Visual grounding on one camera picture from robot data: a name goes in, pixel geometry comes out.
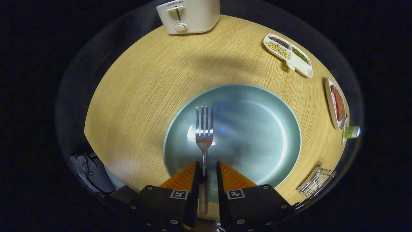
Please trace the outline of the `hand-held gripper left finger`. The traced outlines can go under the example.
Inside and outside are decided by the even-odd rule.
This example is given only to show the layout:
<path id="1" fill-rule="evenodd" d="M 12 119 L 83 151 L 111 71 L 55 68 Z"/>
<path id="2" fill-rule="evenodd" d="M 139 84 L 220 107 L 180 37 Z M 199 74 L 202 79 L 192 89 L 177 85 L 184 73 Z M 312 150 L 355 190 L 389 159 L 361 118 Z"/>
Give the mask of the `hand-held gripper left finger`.
<path id="1" fill-rule="evenodd" d="M 129 203 L 129 215 L 143 232 L 193 232 L 200 180 L 200 163 L 194 162 L 160 186 L 145 186 Z"/>

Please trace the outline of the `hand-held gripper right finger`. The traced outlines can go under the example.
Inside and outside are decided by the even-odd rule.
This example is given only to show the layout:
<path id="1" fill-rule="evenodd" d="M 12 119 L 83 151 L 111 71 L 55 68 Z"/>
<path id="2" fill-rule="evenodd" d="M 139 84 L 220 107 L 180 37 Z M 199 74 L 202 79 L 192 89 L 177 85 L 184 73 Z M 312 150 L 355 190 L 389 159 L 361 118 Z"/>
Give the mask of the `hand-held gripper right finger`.
<path id="1" fill-rule="evenodd" d="M 220 223 L 226 232 L 270 232 L 292 215 L 291 205 L 271 185 L 256 185 L 221 162 L 216 169 Z"/>

